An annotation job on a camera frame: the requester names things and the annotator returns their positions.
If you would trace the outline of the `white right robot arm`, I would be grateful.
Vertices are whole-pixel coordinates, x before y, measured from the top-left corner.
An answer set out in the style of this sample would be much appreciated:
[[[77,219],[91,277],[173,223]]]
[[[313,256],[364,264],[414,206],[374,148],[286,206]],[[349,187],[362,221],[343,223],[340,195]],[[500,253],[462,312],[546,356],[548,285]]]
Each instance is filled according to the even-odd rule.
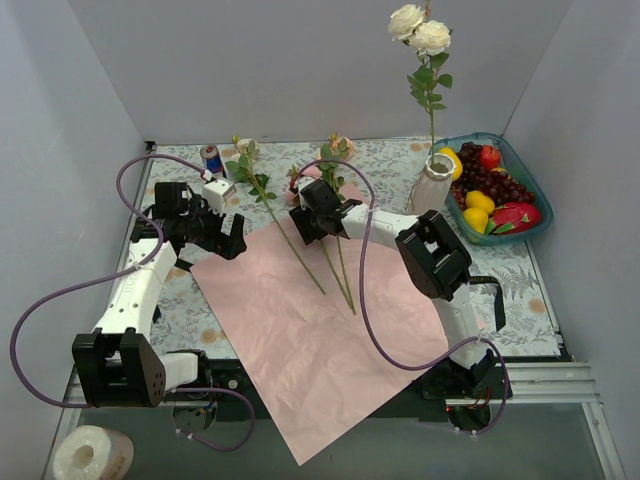
[[[432,378],[425,383],[441,394],[487,397],[497,355],[480,339],[471,305],[469,286],[478,281],[470,275],[471,256],[443,216],[376,211],[359,200],[342,201],[326,181],[310,177],[297,179],[293,191],[300,205],[290,216],[305,244],[329,235],[360,240],[361,268],[370,242],[400,254],[412,284],[432,301],[448,343],[428,365]]]

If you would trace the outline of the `white rose stem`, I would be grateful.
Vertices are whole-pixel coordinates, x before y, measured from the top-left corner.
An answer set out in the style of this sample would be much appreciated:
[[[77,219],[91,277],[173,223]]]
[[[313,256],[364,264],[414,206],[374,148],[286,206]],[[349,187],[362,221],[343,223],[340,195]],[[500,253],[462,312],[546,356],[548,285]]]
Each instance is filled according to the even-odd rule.
[[[438,87],[451,89],[453,76],[443,72],[449,59],[452,30],[431,17],[431,1],[423,5],[408,3],[396,9],[389,18],[387,31],[392,40],[410,48],[419,62],[407,76],[410,94],[425,111],[429,121],[430,155],[435,152],[435,113],[446,109]]]

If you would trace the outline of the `pink wrapping paper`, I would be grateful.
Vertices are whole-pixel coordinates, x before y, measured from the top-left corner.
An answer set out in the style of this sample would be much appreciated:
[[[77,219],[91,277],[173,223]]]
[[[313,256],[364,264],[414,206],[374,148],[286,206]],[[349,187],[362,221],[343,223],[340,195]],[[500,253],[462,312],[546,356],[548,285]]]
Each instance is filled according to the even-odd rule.
[[[408,386],[448,351],[432,301],[400,254],[346,239],[365,306],[322,295],[277,226],[249,235],[233,260],[210,256],[192,275],[298,464],[318,454]]]

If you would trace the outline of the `pink rose stem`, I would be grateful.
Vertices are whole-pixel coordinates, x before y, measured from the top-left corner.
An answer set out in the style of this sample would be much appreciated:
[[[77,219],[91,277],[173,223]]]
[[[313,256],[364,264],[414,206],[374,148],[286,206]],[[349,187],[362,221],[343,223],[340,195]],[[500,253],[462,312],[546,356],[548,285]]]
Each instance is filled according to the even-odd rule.
[[[303,172],[300,172],[300,169],[297,166],[293,165],[287,172],[287,175],[290,177],[289,187],[286,191],[287,204],[293,206],[294,208],[301,207],[302,197],[300,196],[301,187],[299,186],[299,184],[304,179],[322,180],[324,183],[327,183],[331,187],[331,189],[342,201],[344,201],[345,197],[340,193],[340,188],[344,185],[344,178],[336,175],[336,168],[336,163],[321,163],[319,165],[311,166]],[[348,307],[351,309],[353,314],[356,314],[356,306],[349,284],[349,277],[345,266],[340,239],[336,239],[336,248],[339,256],[341,273],[338,273],[335,268],[333,257],[330,254],[330,250],[328,248],[328,240],[319,239],[319,244],[321,245],[326,261],[328,262],[334,279],[336,280],[337,285],[341,293],[343,294]]]

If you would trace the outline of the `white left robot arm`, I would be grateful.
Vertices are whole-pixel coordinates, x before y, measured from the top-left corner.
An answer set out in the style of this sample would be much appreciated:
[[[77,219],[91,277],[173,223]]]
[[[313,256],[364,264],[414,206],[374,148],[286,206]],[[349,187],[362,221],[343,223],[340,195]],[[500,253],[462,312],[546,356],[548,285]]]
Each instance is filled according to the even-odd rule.
[[[199,248],[232,260],[247,249],[244,218],[237,214],[231,230],[222,230],[227,199],[234,185],[222,178],[195,193],[185,182],[159,182],[154,203],[134,224],[126,266],[107,309],[89,334],[79,334],[72,355],[87,403],[92,407],[155,407],[176,388],[193,400],[213,386],[206,356],[200,350],[157,354],[151,327],[160,316],[163,284],[174,267],[189,269],[182,248]]]

